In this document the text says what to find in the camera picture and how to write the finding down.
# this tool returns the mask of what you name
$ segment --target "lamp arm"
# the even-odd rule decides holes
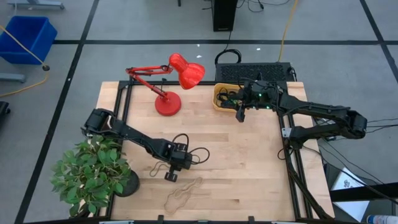
[[[173,68],[170,65],[159,65],[159,66],[151,66],[151,67],[141,67],[141,68],[127,68],[126,72],[129,74],[134,80],[139,81],[141,84],[145,85],[146,87],[150,88],[150,90],[154,91],[161,97],[164,97],[166,100],[167,95],[160,89],[154,85],[149,84],[147,81],[142,79],[141,75],[164,75],[170,74],[173,71]]]
[[[139,81],[141,84],[145,85],[146,87],[150,88],[150,90],[154,91],[156,94],[158,94],[161,97],[164,97],[166,99],[167,95],[161,90],[160,88],[157,88],[154,85],[149,84],[147,81],[143,80],[140,76],[138,75],[131,75],[131,77],[137,81]]]

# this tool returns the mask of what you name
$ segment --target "blue plastic container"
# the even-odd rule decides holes
[[[14,16],[6,30],[42,61],[50,51],[57,31],[47,17]],[[9,63],[40,65],[5,32],[0,35],[0,56]]]

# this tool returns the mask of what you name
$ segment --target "computer tower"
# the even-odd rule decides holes
[[[232,31],[238,0],[212,0],[213,31]]]

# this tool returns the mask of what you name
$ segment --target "black cable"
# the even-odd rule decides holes
[[[241,63],[241,61],[242,61],[242,54],[241,54],[240,51],[238,51],[238,50],[236,50],[236,49],[229,49],[229,50],[227,50],[228,45],[229,45],[229,42],[231,41],[231,34],[232,34],[232,31],[229,32],[229,37],[228,37],[228,41],[227,41],[227,43],[226,43],[225,49],[224,49],[222,52],[220,52],[220,53],[216,56],[216,58],[214,59],[214,64],[215,64],[215,65],[218,64],[218,58],[219,58],[221,55],[223,55],[223,54],[225,54],[225,53],[227,53],[227,52],[236,54],[236,56],[238,56],[238,61],[237,61],[236,63]]]
[[[244,2],[245,2],[246,0],[243,0],[243,2],[242,2],[242,5],[240,5],[240,6],[236,6],[236,8],[237,9],[240,9],[240,8],[242,8],[242,6],[243,6],[243,4],[244,4]]]
[[[381,127],[388,127],[388,128],[390,128],[390,127],[395,127],[395,126],[398,126],[398,124],[387,124],[387,125],[377,125],[377,126],[367,126],[367,128],[381,128]]]
[[[189,137],[188,137],[188,135],[185,134],[185,133],[181,133],[181,134],[176,135],[176,136],[173,138],[172,142],[174,142],[178,137],[181,137],[181,136],[185,136],[185,137],[187,138],[187,148],[188,148],[188,147],[189,147]],[[208,153],[207,158],[206,158],[204,161],[201,161],[200,156],[195,155],[195,154],[192,154],[192,152],[195,152],[196,150],[199,150],[199,149],[205,150],[205,151],[207,151],[207,153]],[[197,162],[197,161],[191,161],[191,164],[192,164],[192,165],[202,164],[202,163],[206,162],[206,161],[210,158],[210,151],[209,151],[207,148],[205,148],[205,147],[198,147],[198,148],[192,149],[192,150],[189,151],[188,153],[190,153],[192,156],[196,156],[196,157],[198,158],[198,162]]]
[[[226,46],[225,46],[224,51],[228,48],[229,42],[231,41],[231,34],[232,34],[232,31],[229,32],[228,41],[227,41],[227,43],[226,43]]]
[[[278,154],[277,154],[277,157],[278,157],[278,159],[280,159],[280,160],[285,160],[286,158],[281,158],[281,156],[280,156],[280,152],[282,152],[284,150],[284,148],[282,148],[282,149],[280,149],[279,151],[278,151]],[[289,157],[293,154],[293,149],[289,152]]]
[[[349,161],[347,158],[345,158],[345,156],[342,155],[341,152],[339,152],[335,147],[333,147],[330,143],[328,143],[328,141],[324,140],[332,149],[334,149],[343,159],[345,159],[348,163],[350,163],[351,165],[357,167],[358,169],[360,169],[361,171],[365,172],[367,175],[370,175],[371,177],[375,178],[377,181],[379,181],[382,184],[385,184],[383,181],[379,180],[377,177],[373,176],[372,174],[370,174],[368,171],[360,168],[359,166],[357,166],[356,164],[352,163],[351,161]]]
[[[321,146],[321,145],[319,145],[319,147],[321,147],[322,149],[324,149],[326,152],[328,152],[329,154],[331,154],[332,156],[334,156],[337,160],[339,160],[341,163],[343,163],[343,161],[341,161],[338,157],[336,157],[334,154],[332,154],[330,151],[327,151],[323,146]],[[303,148],[304,149],[308,149],[308,150],[311,150],[311,151],[313,151],[313,152],[316,152],[318,155],[320,155],[321,156],[321,158],[324,160],[324,158],[323,158],[323,156],[322,156],[322,153],[321,152],[319,152],[319,151],[317,151],[317,150],[315,150],[315,149],[311,149],[310,147],[307,147],[307,146],[303,146]],[[355,174],[355,176],[357,176],[357,177],[359,177],[359,178],[361,178],[361,179],[365,179],[365,180],[370,180],[371,182],[374,182],[375,184],[379,184],[378,182],[376,182],[375,180],[372,180],[372,179],[369,179],[369,178],[366,178],[366,177],[363,177],[363,176],[360,176],[360,175],[357,175],[357,174]]]
[[[187,147],[189,147],[189,137],[188,137],[188,135],[185,134],[185,133],[181,133],[181,134],[176,135],[176,136],[173,138],[172,143],[174,143],[174,141],[175,141],[178,137],[181,137],[181,136],[185,136],[185,137],[187,138]]]
[[[250,1],[248,1],[248,9],[249,9],[251,12],[262,12],[262,11],[264,10],[264,6],[260,3],[260,0],[258,1],[258,3],[260,4],[261,10],[258,10],[258,11],[252,10],[252,9],[250,8]]]
[[[281,5],[284,5],[284,4],[287,4],[288,2],[290,2],[290,0],[286,0],[285,2],[279,3],[279,4],[268,3],[268,2],[262,2],[262,1],[260,1],[260,0],[258,0],[257,2],[258,2],[258,3],[261,3],[261,4],[266,4],[266,5],[269,5],[269,6],[281,6]]]
[[[199,157],[198,155],[192,154],[192,152],[194,152],[194,151],[196,151],[196,150],[200,150],[200,149],[201,149],[201,150],[205,150],[205,151],[208,153],[207,158],[206,158],[204,161],[201,161],[201,160],[200,160],[200,157]],[[199,161],[198,161],[198,162],[191,161],[191,164],[192,164],[192,165],[202,164],[202,163],[206,162],[206,161],[210,158],[210,151],[209,151],[207,148],[205,148],[205,147],[198,147],[198,148],[196,148],[196,149],[192,149],[192,150],[189,151],[188,153],[192,154],[192,156],[197,156],[197,157],[199,158]]]
[[[395,120],[398,120],[398,118],[380,119],[380,120],[368,121],[368,123],[379,122],[379,121],[395,121]]]
[[[338,159],[338,160],[346,167],[346,165],[344,164],[344,162],[341,161],[339,158],[337,158],[333,153],[331,153],[330,151],[327,151],[323,146],[320,146],[320,147],[322,147],[326,152],[329,152],[332,156],[334,156],[336,159]],[[327,162],[329,165],[331,165],[332,167],[334,167],[334,168],[337,169],[337,170],[342,171],[342,172],[345,173],[347,176],[349,176],[349,177],[351,177],[353,180],[357,181],[357,183],[359,183],[359,184],[361,184],[361,185],[364,185],[364,187],[366,187],[366,188],[369,189],[370,191],[374,192],[375,194],[377,194],[377,195],[379,195],[379,196],[381,196],[381,197],[383,197],[383,198],[385,198],[385,199],[388,199],[388,200],[390,200],[392,203],[398,205],[398,202],[396,202],[393,198],[388,197],[387,195],[385,195],[385,194],[379,192],[378,190],[374,189],[373,187],[369,186],[368,184],[365,184],[364,182],[362,182],[362,181],[358,180],[357,178],[353,177],[351,174],[349,174],[349,173],[343,171],[343,170],[340,169],[340,168],[337,168],[336,166],[334,166],[333,164],[331,164],[330,162],[328,162],[328,161],[322,156],[321,153],[319,153],[319,155],[321,155],[321,158],[322,158],[325,162]]]

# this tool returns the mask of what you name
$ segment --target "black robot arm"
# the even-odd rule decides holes
[[[112,111],[94,109],[82,130],[86,136],[99,134],[108,138],[130,140],[144,147],[152,157],[170,164],[165,179],[172,182],[177,180],[175,170],[189,169],[192,164],[192,154],[188,152],[186,144],[166,139],[152,139],[117,119]]]
[[[244,83],[235,100],[241,100],[236,106],[236,119],[244,121],[246,108],[272,109],[279,116],[288,114],[304,114],[317,118],[325,118],[334,121],[333,124],[319,125],[312,128],[295,126],[282,129],[283,137],[290,141],[293,148],[301,148],[308,139],[327,138],[330,136],[343,136],[348,139],[361,139],[366,134],[367,119],[358,112],[345,106],[323,105],[301,101],[290,96],[274,83],[265,81]]]

